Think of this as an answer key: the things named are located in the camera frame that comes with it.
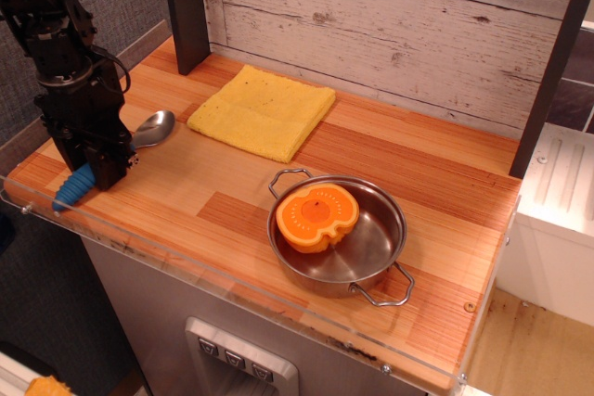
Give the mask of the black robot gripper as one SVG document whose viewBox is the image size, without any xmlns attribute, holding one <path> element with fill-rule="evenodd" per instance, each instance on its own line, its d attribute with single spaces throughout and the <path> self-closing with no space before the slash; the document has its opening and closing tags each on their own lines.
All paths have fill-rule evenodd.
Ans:
<svg viewBox="0 0 594 396">
<path fill-rule="evenodd" d="M 35 104 L 59 154 L 74 172 L 87 162 L 96 186 L 106 191 L 138 163 L 132 136 L 120 119 L 129 72 L 121 86 L 122 62 L 106 49 L 93 45 L 82 56 L 82 66 L 62 75 L 38 74 L 46 94 Z"/>
</svg>

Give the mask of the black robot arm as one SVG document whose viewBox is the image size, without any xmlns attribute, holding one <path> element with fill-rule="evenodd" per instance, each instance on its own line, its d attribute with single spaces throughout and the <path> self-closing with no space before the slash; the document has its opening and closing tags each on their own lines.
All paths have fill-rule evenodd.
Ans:
<svg viewBox="0 0 594 396">
<path fill-rule="evenodd" d="M 120 119 L 130 85 L 121 61 L 95 45 L 92 14 L 79 0 L 1 0 L 1 17 L 32 59 L 45 90 L 33 102 L 67 166 L 87 166 L 99 189 L 111 188 L 136 157 Z"/>
</svg>

